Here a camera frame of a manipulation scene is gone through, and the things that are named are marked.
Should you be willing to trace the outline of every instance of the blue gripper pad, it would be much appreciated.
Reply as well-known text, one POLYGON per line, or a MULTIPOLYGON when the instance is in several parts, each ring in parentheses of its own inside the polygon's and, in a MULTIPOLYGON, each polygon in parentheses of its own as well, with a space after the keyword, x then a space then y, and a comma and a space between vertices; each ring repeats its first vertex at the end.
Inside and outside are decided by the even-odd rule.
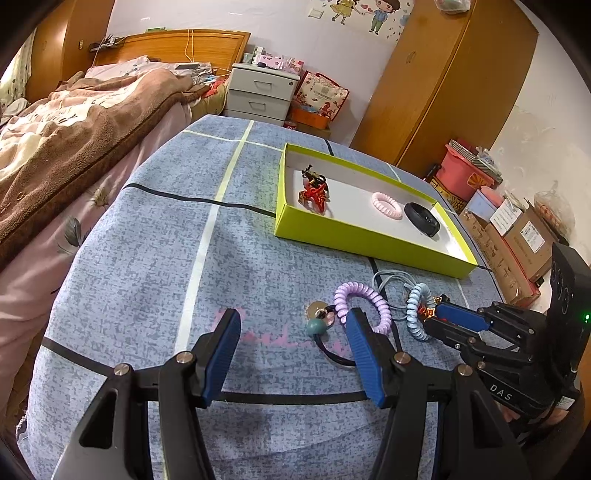
POLYGON ((440 303, 437 305, 435 307, 435 316, 440 320, 454 323, 473 332, 481 332, 490 328, 489 323, 482 315, 453 303, 440 303))
POLYGON ((222 391, 223 383, 226 380, 230 363, 236 351, 236 345, 238 344, 238 340, 240 340, 240 332, 240 314, 234 309, 227 309, 210 340, 210 342, 216 342, 217 345, 213 345, 215 350, 209 357, 205 369, 205 388, 203 389, 202 397, 207 406, 222 391))
POLYGON ((365 394, 377 407, 383 408, 386 402, 386 393, 382 383, 382 366, 374 354, 374 347, 370 345, 373 342, 368 338, 369 335, 374 335, 374 332, 361 309, 349 311, 345 332, 365 394))

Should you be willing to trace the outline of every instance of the cardboard box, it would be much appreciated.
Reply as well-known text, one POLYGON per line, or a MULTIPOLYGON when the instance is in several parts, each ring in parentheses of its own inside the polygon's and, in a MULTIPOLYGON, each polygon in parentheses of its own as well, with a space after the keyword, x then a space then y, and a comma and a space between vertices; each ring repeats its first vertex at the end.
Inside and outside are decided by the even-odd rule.
POLYGON ((509 199, 505 199, 495 213, 492 214, 491 223, 496 227, 496 230, 504 236, 509 230, 511 230, 511 227, 513 227, 522 213, 523 212, 519 207, 513 205, 509 199))
POLYGON ((540 296, 539 289, 528 280, 515 255, 491 223, 485 223, 470 212, 460 220, 480 247, 510 305, 527 308, 540 296))
POLYGON ((325 140, 330 139, 330 128, 328 127, 321 130, 319 128, 311 127, 310 125, 298 123, 296 130, 298 132, 304 132, 305 134, 314 135, 315 137, 324 138, 325 140))
POLYGON ((515 222, 505 240, 525 275, 537 281, 552 265, 552 244, 558 238, 530 206, 515 222))

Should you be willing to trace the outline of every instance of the human hand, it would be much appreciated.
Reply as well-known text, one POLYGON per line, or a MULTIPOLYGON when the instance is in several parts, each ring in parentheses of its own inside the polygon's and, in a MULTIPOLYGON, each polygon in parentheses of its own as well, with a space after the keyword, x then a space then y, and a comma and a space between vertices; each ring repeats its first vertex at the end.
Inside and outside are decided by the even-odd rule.
MULTIPOLYGON (((507 408, 498 402, 496 402, 496 404, 499 407, 499 410, 501 411, 503 418, 505 419, 505 421, 507 423, 509 423, 511 420, 518 420, 519 418, 521 418, 521 415, 519 415, 517 412, 514 412, 510 408, 507 408)), ((540 416, 538 416, 538 418, 543 419, 548 414, 548 411, 550 410, 550 408, 551 407, 544 410, 544 412, 540 416)), ((551 427, 553 425, 557 425, 561 421, 563 421, 568 414, 569 414, 568 410, 561 410, 560 408, 555 408, 554 411, 552 412, 552 414, 550 415, 550 417, 548 417, 548 419, 545 420, 542 425, 544 427, 551 427)))

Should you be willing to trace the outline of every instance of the green bead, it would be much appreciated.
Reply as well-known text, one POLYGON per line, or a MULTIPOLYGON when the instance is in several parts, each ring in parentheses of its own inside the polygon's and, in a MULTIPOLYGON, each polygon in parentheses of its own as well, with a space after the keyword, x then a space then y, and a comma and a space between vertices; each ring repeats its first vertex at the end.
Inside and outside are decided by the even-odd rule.
POLYGON ((323 319, 311 319, 308 320, 308 323, 306 324, 306 332, 308 332, 308 335, 310 336, 322 335, 323 333, 326 333, 326 330, 328 330, 328 327, 323 319))

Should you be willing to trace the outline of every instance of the wooden wardrobe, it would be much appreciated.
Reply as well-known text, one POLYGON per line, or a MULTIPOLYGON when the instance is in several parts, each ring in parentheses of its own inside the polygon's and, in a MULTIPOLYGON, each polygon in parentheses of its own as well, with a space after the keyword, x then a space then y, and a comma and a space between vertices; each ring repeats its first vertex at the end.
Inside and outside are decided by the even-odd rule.
POLYGON ((491 148, 537 36, 514 0, 472 0, 459 15, 416 0, 351 147, 421 178, 452 138, 491 148))
POLYGON ((37 27, 31 55, 31 78, 25 97, 36 102, 60 80, 85 72, 94 53, 89 45, 106 34, 115 0, 64 0, 37 27))

